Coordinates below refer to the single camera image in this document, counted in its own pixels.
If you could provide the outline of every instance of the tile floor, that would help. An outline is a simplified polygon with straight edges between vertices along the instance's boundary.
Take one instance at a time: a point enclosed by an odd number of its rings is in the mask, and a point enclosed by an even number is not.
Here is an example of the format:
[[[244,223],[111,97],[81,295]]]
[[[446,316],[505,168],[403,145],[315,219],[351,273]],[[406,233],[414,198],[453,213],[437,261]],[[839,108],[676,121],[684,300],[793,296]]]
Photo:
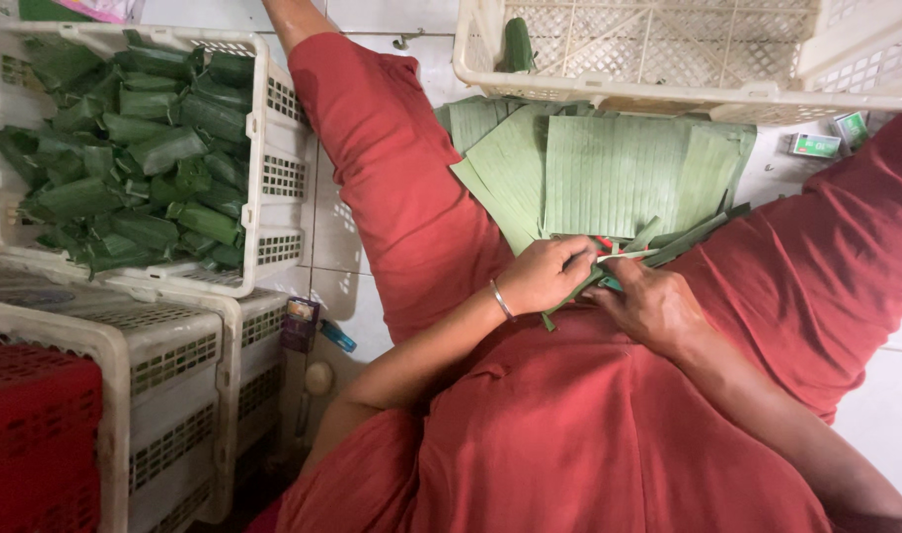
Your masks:
[[[434,106],[478,94],[457,80],[451,68],[451,52],[457,20],[457,0],[314,0],[316,6],[350,38],[375,51],[412,55],[419,59],[419,78]],[[260,0],[148,0],[144,24],[189,26],[263,33],[276,61],[285,64],[279,41]],[[399,33],[425,35],[409,41],[408,51],[391,42]],[[795,194],[803,180],[825,165],[788,156],[785,136],[821,133],[818,125],[795,128],[761,128],[741,187],[738,201],[760,205],[778,194]],[[382,305],[375,290],[362,243],[349,208],[338,199],[332,182],[332,165],[313,140],[310,158],[315,162],[309,202],[302,225],[312,249],[302,266],[280,272],[260,284],[312,298],[323,306],[323,315],[337,323],[358,344],[347,355],[320,337],[310,362],[326,360],[337,373],[336,390],[385,352],[391,342],[382,322]],[[850,442],[902,491],[902,330],[872,359],[866,384],[842,401],[835,425]],[[312,405],[309,437],[328,398]]]

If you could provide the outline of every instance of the leg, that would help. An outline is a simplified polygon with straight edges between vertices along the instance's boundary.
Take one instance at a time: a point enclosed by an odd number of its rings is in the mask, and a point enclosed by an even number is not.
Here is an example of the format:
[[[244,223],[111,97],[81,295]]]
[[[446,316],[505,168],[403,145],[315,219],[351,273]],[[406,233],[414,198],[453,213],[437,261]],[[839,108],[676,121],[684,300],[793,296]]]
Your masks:
[[[336,167],[392,340],[427,328],[513,259],[448,165],[460,160],[412,58],[321,33],[290,54],[296,92]]]
[[[902,318],[902,115],[803,195],[733,221],[670,268],[716,327],[832,423]]]

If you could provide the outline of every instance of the hand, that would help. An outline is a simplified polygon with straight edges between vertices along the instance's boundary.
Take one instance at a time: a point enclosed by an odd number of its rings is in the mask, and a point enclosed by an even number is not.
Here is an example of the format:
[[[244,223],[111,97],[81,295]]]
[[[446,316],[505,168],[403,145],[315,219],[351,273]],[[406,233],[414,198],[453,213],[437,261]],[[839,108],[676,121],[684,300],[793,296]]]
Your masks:
[[[500,274],[497,289],[515,316],[545,311],[585,281],[595,261],[596,246],[585,235],[534,241]]]
[[[684,276],[655,270],[631,259],[609,259],[624,294],[589,287],[583,296],[612,315],[629,337],[659,356],[678,362],[694,344],[715,333]]]

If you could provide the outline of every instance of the silver bangle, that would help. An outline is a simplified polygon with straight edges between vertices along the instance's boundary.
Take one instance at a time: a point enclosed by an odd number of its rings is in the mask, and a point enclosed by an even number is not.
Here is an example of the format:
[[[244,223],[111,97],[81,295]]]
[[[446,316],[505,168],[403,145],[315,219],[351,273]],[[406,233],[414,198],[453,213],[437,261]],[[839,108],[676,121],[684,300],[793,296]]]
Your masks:
[[[510,312],[510,308],[504,303],[504,299],[500,296],[500,291],[497,290],[497,282],[491,280],[491,290],[493,291],[493,296],[497,298],[497,303],[500,304],[500,308],[504,310],[504,314],[507,315],[507,320],[511,322],[516,322],[516,317],[513,313]]]

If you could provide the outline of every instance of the person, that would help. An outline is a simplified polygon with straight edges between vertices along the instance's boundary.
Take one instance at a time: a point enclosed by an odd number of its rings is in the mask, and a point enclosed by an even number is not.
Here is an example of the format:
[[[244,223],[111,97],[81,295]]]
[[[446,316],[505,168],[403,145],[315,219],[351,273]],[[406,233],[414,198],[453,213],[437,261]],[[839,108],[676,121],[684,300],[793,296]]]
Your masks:
[[[902,115],[665,268],[606,262],[624,292],[587,289],[550,333],[589,239],[514,259],[417,62],[264,3],[395,347],[251,531],[902,532],[902,496],[828,425],[902,317]]]

